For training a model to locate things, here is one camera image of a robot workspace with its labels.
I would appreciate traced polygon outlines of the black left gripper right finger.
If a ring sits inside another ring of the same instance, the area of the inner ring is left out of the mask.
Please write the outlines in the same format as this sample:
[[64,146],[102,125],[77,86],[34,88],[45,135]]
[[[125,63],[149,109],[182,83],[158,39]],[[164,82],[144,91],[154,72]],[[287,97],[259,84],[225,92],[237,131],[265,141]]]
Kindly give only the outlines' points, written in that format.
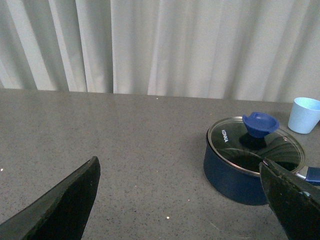
[[269,207],[289,240],[320,238],[320,189],[272,160],[259,164]]

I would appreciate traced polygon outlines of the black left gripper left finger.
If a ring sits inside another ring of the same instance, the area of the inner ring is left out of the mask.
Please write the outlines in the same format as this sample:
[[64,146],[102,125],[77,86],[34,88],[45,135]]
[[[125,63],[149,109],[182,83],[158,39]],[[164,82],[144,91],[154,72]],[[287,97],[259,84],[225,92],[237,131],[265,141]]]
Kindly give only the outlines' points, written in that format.
[[80,240],[101,175],[94,156],[31,205],[0,225],[2,240]]

